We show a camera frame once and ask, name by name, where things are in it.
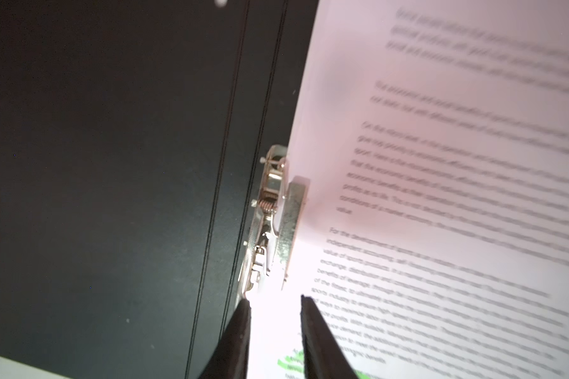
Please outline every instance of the white surface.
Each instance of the white surface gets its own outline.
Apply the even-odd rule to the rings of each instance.
[[[419,23],[427,20],[426,15],[432,22]],[[396,35],[392,33],[394,26],[399,27]],[[407,29],[407,36],[401,28]],[[420,41],[421,35],[431,39]],[[488,40],[487,36],[506,39]],[[437,40],[448,40],[447,47],[434,44]],[[560,50],[556,52],[560,57],[544,49],[531,51],[528,44],[520,42],[555,48]],[[401,46],[402,51],[387,48],[393,45]],[[276,362],[301,349],[298,295],[305,293],[321,303],[332,331],[336,337],[343,337],[340,346],[352,366],[376,378],[447,377],[439,372],[454,378],[559,378],[556,370],[564,371],[569,378],[569,352],[565,352],[569,351],[569,316],[564,315],[569,313],[569,239],[562,237],[562,233],[569,235],[569,181],[553,180],[542,172],[569,179],[569,92],[562,90],[569,88],[569,79],[555,75],[552,69],[555,66],[569,72],[568,56],[563,57],[561,51],[569,52],[569,2],[320,2],[288,151],[289,178],[309,180],[307,203],[297,231],[288,287],[279,296],[265,295],[263,304],[254,309],[250,377],[302,377],[295,370],[279,368]],[[518,59],[550,66],[548,72],[522,67]],[[482,65],[483,72],[468,69],[468,63]],[[528,76],[530,83],[505,79],[492,69]],[[555,83],[558,89],[535,85],[543,81]],[[378,88],[384,85],[407,92]],[[370,101],[372,96],[397,105],[376,104]],[[455,110],[451,103],[466,108]],[[418,110],[427,113],[421,115]],[[443,122],[437,113],[453,120]],[[493,115],[523,124],[494,119]],[[477,126],[469,130],[467,123]],[[380,125],[382,132],[374,125]],[[387,132],[392,130],[402,134]],[[507,133],[508,137],[495,137],[486,132],[489,130]],[[536,147],[536,141],[551,146]],[[362,155],[355,148],[369,153]],[[463,149],[463,153],[450,148]],[[378,159],[377,153],[392,159]],[[510,169],[485,156],[533,171]],[[362,164],[356,167],[352,160]],[[503,176],[461,169],[455,162]],[[366,163],[382,171],[367,169]],[[374,183],[347,178],[347,173],[372,178]],[[467,179],[480,182],[480,186]],[[389,186],[380,186],[378,181]],[[361,192],[351,190],[354,186]],[[387,200],[371,192],[383,193]],[[350,198],[368,207],[348,201]],[[509,206],[493,205],[485,199]],[[338,212],[337,207],[352,214]],[[386,209],[400,214],[389,214]],[[542,216],[532,216],[532,212]],[[415,221],[418,217],[427,223]],[[553,217],[565,222],[553,221]],[[515,223],[504,221],[510,219]],[[489,239],[468,237],[452,228]],[[343,231],[389,246],[354,239]],[[334,246],[327,239],[360,250]],[[335,256],[324,253],[325,249]],[[526,254],[528,250],[543,257]],[[376,264],[385,269],[376,268]],[[358,270],[374,278],[360,275]],[[499,280],[479,277],[471,270]],[[466,283],[452,280],[450,275]],[[428,280],[448,289],[435,287]],[[355,305],[355,301],[374,308]],[[343,307],[375,320],[351,315]],[[459,327],[443,320],[456,322]],[[360,337],[350,330],[359,332]],[[420,334],[431,337],[418,337]]]
[[[0,379],[67,379],[22,363],[0,357]]]

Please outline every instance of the paper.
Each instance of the paper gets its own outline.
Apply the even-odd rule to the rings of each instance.
[[[362,378],[569,378],[569,2],[321,1],[288,170],[262,376],[303,293]]]

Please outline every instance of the black surface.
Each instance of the black surface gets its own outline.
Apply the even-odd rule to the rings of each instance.
[[[199,374],[315,4],[0,3],[1,356],[75,379]]]

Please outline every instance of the metal bracket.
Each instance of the metal bracket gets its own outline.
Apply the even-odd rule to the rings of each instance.
[[[237,301],[247,298],[248,292],[252,291],[262,278],[270,276],[273,270],[278,273],[277,277],[282,277],[283,281],[286,279],[297,219],[306,190],[304,185],[297,183],[290,183],[286,187],[286,152],[286,147],[274,145],[266,157],[260,159],[264,164],[263,174],[258,197],[251,201],[255,212],[250,225],[249,239],[245,242],[246,251],[238,276]],[[279,196],[282,193],[286,194],[283,196],[283,201],[280,201],[282,208],[280,225],[276,231],[274,219],[279,211]],[[275,240],[273,259],[268,261],[268,245],[273,240]]]

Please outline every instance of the white paper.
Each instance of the white paper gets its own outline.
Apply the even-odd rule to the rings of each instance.
[[[303,293],[363,378],[569,378],[569,2],[321,1],[288,175],[250,376],[303,377]]]

